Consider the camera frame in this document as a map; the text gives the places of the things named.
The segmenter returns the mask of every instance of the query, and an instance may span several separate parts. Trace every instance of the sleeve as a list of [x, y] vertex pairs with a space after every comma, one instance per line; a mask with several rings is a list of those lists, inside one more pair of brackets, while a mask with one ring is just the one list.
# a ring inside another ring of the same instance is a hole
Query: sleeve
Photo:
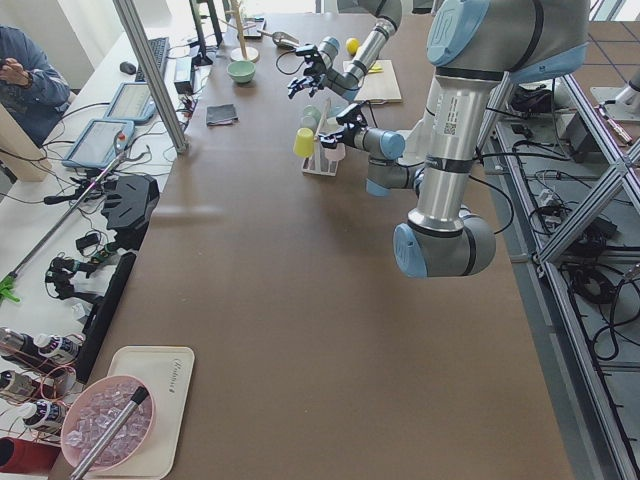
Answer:
[[33, 84], [23, 92], [26, 101], [57, 107], [69, 99], [67, 81], [49, 64], [47, 55], [33, 40], [24, 35], [25, 57], [23, 67], [31, 72]]

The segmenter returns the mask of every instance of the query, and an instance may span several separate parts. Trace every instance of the person's hand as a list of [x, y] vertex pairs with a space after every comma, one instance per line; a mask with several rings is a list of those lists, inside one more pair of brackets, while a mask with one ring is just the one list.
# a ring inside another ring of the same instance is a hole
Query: person's hand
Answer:
[[25, 87], [29, 85], [29, 72], [15, 58], [5, 58], [5, 64], [0, 70], [0, 80]]

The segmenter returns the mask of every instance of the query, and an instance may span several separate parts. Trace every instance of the bowl of ice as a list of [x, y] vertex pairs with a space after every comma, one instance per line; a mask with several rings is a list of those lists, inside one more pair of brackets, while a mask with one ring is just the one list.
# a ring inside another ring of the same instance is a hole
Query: bowl of ice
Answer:
[[[98, 380], [78, 396], [65, 416], [60, 434], [62, 454], [71, 466], [80, 463], [140, 386], [144, 384], [136, 377], [114, 375]], [[111, 469], [135, 454], [151, 431], [154, 413], [149, 392], [90, 471]]]

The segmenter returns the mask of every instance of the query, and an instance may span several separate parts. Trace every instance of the keyboard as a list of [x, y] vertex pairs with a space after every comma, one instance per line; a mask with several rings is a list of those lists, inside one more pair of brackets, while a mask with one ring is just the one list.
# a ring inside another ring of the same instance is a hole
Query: keyboard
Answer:
[[[167, 69], [167, 57], [169, 56], [169, 37], [151, 38], [148, 42], [158, 70], [160, 70], [160, 75], [164, 76], [164, 71]], [[138, 71], [136, 72], [135, 81], [145, 81], [144, 72], [140, 67], [138, 67]]]

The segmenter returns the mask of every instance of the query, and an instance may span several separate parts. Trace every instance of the person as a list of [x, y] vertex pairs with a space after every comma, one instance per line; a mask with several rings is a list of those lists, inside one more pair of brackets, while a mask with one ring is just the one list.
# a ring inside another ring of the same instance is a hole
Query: person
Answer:
[[21, 30], [0, 25], [0, 102], [41, 147], [69, 106], [66, 80]]

